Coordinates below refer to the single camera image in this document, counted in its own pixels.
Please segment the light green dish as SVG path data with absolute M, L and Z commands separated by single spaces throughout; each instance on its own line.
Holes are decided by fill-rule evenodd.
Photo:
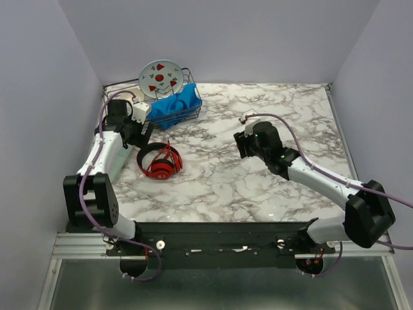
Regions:
M 110 178 L 111 183 L 114 183 L 117 180 L 117 176 L 120 173 L 123 165 L 127 161 L 129 154 L 132 151 L 132 147 L 129 146 L 127 149 L 121 147 L 120 151 L 115 156 L 114 160 L 112 161 L 112 166 L 108 171 L 108 175 Z

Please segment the cream bowl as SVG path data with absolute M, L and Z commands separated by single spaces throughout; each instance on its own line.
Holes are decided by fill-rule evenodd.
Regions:
M 127 89 L 127 93 L 123 94 L 123 99 L 134 104 L 138 102 L 143 102 L 145 100 L 145 95 L 138 88 L 130 88 L 130 89 Z

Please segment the aluminium frame rail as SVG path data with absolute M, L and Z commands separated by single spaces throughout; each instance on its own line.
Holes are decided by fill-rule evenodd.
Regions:
M 164 269 L 108 256 L 115 242 L 69 231 L 55 239 L 40 309 L 408 309 L 382 245 L 328 244 L 294 269 Z

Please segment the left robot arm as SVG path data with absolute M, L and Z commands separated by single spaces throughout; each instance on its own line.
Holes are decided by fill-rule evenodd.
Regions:
M 94 143 L 85 164 L 75 175 L 63 180 L 70 224 L 82 228 L 103 228 L 105 234 L 121 237 L 121 248 L 129 255 L 138 254 L 143 239 L 137 224 L 119 212 L 112 186 L 121 153 L 129 146 L 146 147 L 154 126 L 146 125 L 151 111 L 147 103 L 132 104 L 125 99 L 111 99 L 102 108 L 94 131 Z

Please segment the red black headphones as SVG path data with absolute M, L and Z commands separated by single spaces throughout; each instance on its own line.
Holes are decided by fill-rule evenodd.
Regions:
M 151 152 L 157 151 L 147 168 L 143 166 L 143 159 Z M 141 149 L 136 156 L 136 161 L 141 172 L 155 180 L 167 180 L 177 174 L 183 168 L 183 160 L 180 153 L 171 146 L 170 142 L 149 143 Z

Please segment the blue cloth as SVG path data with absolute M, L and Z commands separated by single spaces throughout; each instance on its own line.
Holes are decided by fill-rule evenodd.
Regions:
M 195 83 L 187 84 L 181 92 L 153 103 L 147 120 L 159 125 L 163 130 L 182 122 L 202 104 L 197 96 L 196 87 Z

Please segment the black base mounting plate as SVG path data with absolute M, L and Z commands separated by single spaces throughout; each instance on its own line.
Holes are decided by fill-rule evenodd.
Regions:
M 299 239 L 304 222 L 167 223 L 138 225 L 138 240 L 156 252 L 118 241 L 108 256 L 148 262 L 162 260 L 164 269 L 229 269 L 277 267 L 294 269 L 305 258 L 334 254 L 327 244 L 305 245 Z

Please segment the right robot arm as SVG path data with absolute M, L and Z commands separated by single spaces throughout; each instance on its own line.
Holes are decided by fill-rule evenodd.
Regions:
M 342 215 L 314 218 L 298 230 L 297 246 L 304 253 L 313 252 L 322 243 L 347 240 L 370 248 L 395 223 L 380 183 L 362 183 L 320 169 L 298 150 L 283 146 L 270 122 L 248 124 L 244 131 L 234 134 L 234 140 L 241 158 L 257 157 L 272 174 L 300 183 L 342 208 Z

